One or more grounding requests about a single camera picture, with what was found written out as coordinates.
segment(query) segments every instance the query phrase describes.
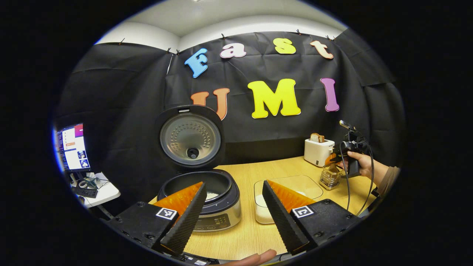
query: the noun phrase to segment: inner pot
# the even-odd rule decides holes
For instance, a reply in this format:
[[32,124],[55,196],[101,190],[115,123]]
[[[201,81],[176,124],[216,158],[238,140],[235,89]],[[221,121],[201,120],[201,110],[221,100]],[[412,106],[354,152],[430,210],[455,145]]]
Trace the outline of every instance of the inner pot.
[[188,186],[199,182],[204,182],[207,189],[207,198],[205,203],[216,201],[223,197],[231,188],[230,177],[213,171],[199,171],[180,174],[163,185],[163,194],[165,197],[175,193]]

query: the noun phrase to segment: sleeve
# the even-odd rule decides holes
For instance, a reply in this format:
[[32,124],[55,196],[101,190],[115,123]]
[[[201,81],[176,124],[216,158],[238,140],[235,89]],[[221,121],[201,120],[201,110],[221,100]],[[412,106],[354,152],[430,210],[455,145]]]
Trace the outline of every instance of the sleeve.
[[389,191],[397,176],[399,175],[400,170],[401,169],[398,167],[389,167],[377,190],[381,196],[384,196]]

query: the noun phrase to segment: white wall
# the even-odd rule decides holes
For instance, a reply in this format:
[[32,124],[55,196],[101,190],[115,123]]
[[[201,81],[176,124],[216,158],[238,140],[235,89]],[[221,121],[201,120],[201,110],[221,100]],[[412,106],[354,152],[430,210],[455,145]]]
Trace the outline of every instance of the white wall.
[[183,36],[179,42],[178,50],[183,51],[197,44],[219,39],[222,37],[221,34],[226,37],[250,32],[296,32],[297,30],[301,33],[322,37],[328,35],[330,38],[342,33],[342,30],[303,18],[271,15],[251,16],[216,23]]
[[328,35],[330,38],[342,32],[340,29],[308,19],[272,15],[235,18],[201,28],[183,37],[149,24],[122,22],[107,32],[96,44],[120,42],[125,38],[124,43],[143,44],[162,50],[171,47],[171,52],[176,53],[176,50],[183,51],[197,44],[219,39],[222,37],[221,34],[231,36],[265,31],[296,32],[297,29],[301,33]]
[[171,50],[175,49],[178,47],[180,40],[179,36],[153,25],[122,22],[109,30],[95,44],[119,43],[123,38],[125,38],[124,43],[143,44],[162,50],[167,50],[169,47],[172,48]]

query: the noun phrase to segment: wooden table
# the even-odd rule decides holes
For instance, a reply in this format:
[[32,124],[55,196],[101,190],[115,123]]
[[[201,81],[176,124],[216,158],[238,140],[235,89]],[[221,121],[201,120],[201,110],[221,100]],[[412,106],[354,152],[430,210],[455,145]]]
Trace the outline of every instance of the wooden table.
[[[345,208],[348,203],[346,179],[342,178],[340,184],[330,191],[324,189],[318,182],[322,168],[305,161],[303,156],[268,162],[221,165],[216,169],[230,173],[240,189],[241,221],[227,230],[193,232],[185,252],[224,260],[242,259],[255,253],[261,254],[270,248],[278,254],[286,253],[276,225],[260,224],[255,219],[254,184],[260,180],[305,175],[322,188],[323,193],[316,201],[328,198]],[[356,214],[366,200],[371,181],[366,177],[352,177],[349,182],[349,211]],[[370,195],[364,209],[374,199],[375,197]]]

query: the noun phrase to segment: white table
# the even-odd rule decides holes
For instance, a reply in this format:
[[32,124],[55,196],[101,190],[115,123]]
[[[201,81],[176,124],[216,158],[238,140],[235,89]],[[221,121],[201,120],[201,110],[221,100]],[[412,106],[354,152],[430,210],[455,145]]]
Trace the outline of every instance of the white table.
[[95,198],[84,197],[84,207],[97,207],[109,218],[113,218],[113,216],[103,206],[101,206],[101,204],[118,198],[120,196],[120,191],[105,177],[103,173],[90,173],[87,174],[87,177],[96,177],[100,179],[101,184],[99,185],[97,196]]

